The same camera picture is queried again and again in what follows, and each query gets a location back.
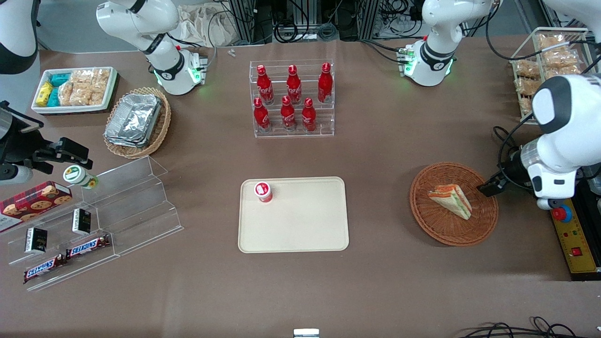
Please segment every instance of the blue snack package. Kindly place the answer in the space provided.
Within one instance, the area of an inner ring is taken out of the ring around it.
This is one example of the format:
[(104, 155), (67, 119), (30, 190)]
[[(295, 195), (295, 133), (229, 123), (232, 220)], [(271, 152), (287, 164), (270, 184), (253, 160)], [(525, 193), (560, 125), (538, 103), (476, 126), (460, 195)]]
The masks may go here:
[(58, 88), (54, 88), (48, 97), (48, 104), (46, 107), (58, 107), (61, 103), (58, 100)]
[(71, 74), (69, 73), (54, 74), (50, 78), (50, 84), (52, 84), (53, 87), (58, 87), (61, 84), (67, 82), (69, 80), (69, 77), (71, 77)]

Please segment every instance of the red and white cup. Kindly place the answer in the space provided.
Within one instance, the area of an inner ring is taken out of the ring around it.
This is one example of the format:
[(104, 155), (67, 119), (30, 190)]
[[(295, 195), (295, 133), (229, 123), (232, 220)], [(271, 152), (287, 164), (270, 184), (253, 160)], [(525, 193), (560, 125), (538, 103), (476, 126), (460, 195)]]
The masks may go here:
[(255, 195), (263, 203), (271, 201), (273, 194), (271, 193), (271, 187), (267, 182), (261, 181), (255, 184)]

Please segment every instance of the black box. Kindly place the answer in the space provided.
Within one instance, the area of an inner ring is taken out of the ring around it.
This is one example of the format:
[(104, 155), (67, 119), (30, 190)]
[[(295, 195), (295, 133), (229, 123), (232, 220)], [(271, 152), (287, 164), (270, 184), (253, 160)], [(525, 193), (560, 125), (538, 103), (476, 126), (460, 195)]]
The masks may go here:
[(92, 213), (83, 209), (73, 211), (73, 232), (79, 235), (89, 235), (92, 228)]
[(27, 229), (25, 238), (26, 253), (45, 253), (46, 242), (48, 240), (48, 231), (38, 228)]

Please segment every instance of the snack box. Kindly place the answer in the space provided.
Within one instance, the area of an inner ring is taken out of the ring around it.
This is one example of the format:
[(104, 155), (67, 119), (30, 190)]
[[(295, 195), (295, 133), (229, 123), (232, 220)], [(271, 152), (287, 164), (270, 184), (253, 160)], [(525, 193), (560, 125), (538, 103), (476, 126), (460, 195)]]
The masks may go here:
[(73, 199), (71, 190), (47, 181), (0, 203), (0, 232)]
[[(40, 92), (42, 86), (46, 81), (50, 81), (50, 77), (54, 74), (71, 73), (74, 70), (92, 70), (94, 68), (107, 68), (111, 70), (109, 75), (109, 82), (106, 84), (106, 90), (102, 104), (90, 105), (90, 106), (58, 106), (58, 107), (42, 107), (35, 103), (35, 98)], [(115, 85), (117, 83), (117, 70), (113, 67), (84, 67), (84, 68), (64, 68), (64, 69), (49, 69), (45, 70), (41, 75), (40, 84), (38, 84), (35, 90), (34, 100), (31, 102), (31, 110), (35, 111), (40, 115), (75, 115), (75, 114), (90, 114), (92, 112), (104, 112), (108, 109), (111, 103)]]

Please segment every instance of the aluminum foil container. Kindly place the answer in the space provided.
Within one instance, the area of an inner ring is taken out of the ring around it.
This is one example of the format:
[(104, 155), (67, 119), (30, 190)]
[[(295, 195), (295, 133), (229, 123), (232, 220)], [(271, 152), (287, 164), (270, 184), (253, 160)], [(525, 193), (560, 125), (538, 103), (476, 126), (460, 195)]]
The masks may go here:
[(145, 147), (160, 111), (160, 99), (151, 94), (128, 94), (117, 106), (104, 136), (112, 144)]

